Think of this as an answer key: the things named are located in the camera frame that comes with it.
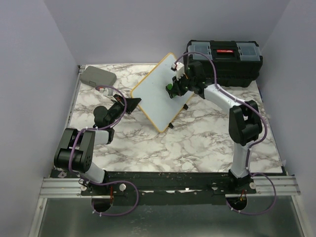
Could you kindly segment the yellow framed whiteboard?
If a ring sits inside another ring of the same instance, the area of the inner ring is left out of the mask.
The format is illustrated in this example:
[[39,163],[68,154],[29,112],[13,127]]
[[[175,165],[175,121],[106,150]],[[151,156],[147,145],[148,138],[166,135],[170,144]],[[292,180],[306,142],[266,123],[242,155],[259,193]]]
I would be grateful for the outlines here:
[[160,133],[168,128],[193,96],[188,91],[181,97],[169,97],[165,87],[172,83],[172,78],[176,75],[171,70],[175,61],[173,53],[167,54],[130,92],[132,98],[141,98],[139,108]]

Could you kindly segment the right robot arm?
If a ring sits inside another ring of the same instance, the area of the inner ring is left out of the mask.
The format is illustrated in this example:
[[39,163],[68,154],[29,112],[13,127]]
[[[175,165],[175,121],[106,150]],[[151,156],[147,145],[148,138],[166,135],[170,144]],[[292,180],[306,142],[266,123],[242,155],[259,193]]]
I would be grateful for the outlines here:
[[183,96],[191,91],[214,103],[228,115],[229,136],[234,142],[233,164],[229,172],[234,177],[227,181],[227,187],[230,192],[239,193],[245,188],[242,178],[249,175],[250,146],[262,132],[257,103],[253,100],[241,100],[221,86],[208,82],[204,72],[200,72],[197,77],[188,78],[185,75],[185,66],[180,62],[173,63],[171,70],[176,76],[172,78],[172,84],[165,87],[170,98]]

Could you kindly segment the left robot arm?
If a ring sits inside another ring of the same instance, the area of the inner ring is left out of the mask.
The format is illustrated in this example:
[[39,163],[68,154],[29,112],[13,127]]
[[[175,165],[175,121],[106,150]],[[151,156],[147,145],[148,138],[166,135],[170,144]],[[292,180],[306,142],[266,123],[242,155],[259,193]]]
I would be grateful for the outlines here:
[[98,106],[94,109],[94,126],[84,130],[66,128],[54,156],[54,166],[62,170],[73,171],[89,180],[93,190],[104,195],[109,191],[107,171],[93,162],[93,150],[96,145],[108,145],[114,138],[114,125],[123,114],[132,113],[141,98],[123,99],[115,95],[115,102],[110,108]]

